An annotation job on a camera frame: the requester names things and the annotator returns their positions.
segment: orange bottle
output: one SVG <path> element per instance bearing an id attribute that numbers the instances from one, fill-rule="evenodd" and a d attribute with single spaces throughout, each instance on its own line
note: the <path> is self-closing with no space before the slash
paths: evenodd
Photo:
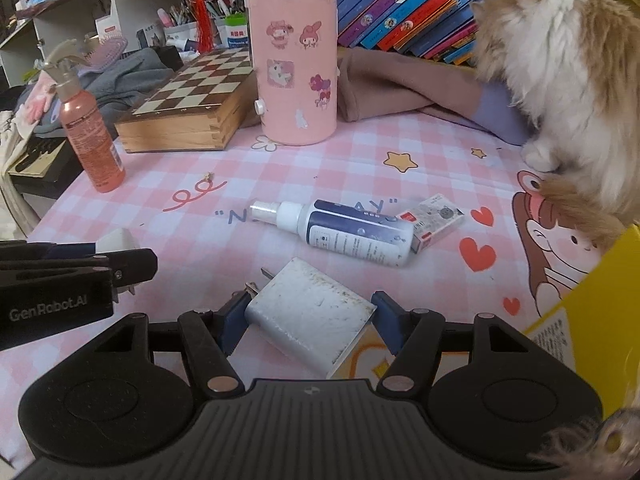
<path id="1" fill-rule="evenodd" d="M 116 189 L 124 181 L 125 171 L 93 95 L 82 90 L 72 63 L 86 64 L 78 56 L 76 40 L 59 44 L 47 57 L 44 70 L 56 81 L 62 102 L 60 122 L 80 164 L 100 193 Z"/>

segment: chessboard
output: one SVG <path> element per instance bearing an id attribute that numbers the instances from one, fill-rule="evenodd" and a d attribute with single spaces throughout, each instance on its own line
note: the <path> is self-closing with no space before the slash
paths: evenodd
<path id="1" fill-rule="evenodd" d="M 200 56 L 133 115 L 139 118 L 145 114 L 183 114 L 189 112 L 189 108 L 219 107 L 251 72 L 247 48 L 230 48 Z"/>
<path id="2" fill-rule="evenodd" d="M 249 50 L 203 54 L 116 124 L 129 153 L 222 150 L 254 109 Z"/>

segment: white cap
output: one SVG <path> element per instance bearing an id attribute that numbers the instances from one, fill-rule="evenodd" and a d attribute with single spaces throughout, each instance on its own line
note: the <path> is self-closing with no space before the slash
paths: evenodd
<path id="1" fill-rule="evenodd" d="M 304 206 L 295 202 L 281 202 L 276 216 L 278 229 L 298 233 L 298 218 Z"/>
<path id="2" fill-rule="evenodd" d="M 304 206 L 295 202 L 261 202 L 255 200 L 249 211 L 253 220 L 275 225 L 278 229 L 298 232 L 298 218 Z"/>

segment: pink checkered tablecloth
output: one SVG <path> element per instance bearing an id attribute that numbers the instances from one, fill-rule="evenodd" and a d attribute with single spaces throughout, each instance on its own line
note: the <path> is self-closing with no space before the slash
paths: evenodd
<path id="1" fill-rule="evenodd" d="M 146 312 L 152 321 L 175 320 L 190 309 L 215 310 L 244 282 L 263 286 L 261 267 L 277 272 L 294 256 L 365 298 L 384 290 L 406 309 L 428 307 L 459 322 L 493 312 L 526 328 L 595 265 L 597 251 L 586 251 L 577 232 L 558 225 L 519 151 L 415 113 L 341 123 L 315 146 L 277 146 L 256 127 L 236 133 L 224 152 L 122 153 L 127 178 L 104 195 L 81 175 L 30 240 L 93 241 L 126 227 L 158 255 L 158 273 L 135 296 L 122 295 L 113 318 L 0 352 L 0 454 L 17 468 L 28 464 L 20 396 L 118 318 Z M 207 173 L 211 184 L 203 181 Z M 398 214 L 436 193 L 467 218 L 401 269 L 310 248 L 246 214 L 252 198 L 322 198 Z M 247 385 L 256 377 L 314 376 L 251 328 L 230 361 Z M 172 356 L 158 362 L 177 370 Z"/>

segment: star print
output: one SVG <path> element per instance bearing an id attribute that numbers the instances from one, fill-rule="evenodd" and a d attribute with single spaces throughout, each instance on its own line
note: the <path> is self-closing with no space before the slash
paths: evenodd
<path id="1" fill-rule="evenodd" d="M 411 160 L 411 155 L 408 153 L 386 152 L 386 160 L 383 164 L 396 168 L 400 173 L 406 173 L 406 170 L 418 167 L 418 165 Z"/>
<path id="2" fill-rule="evenodd" d="M 475 155 L 477 158 L 485 158 L 486 153 L 478 148 L 471 148 L 471 155 Z"/>

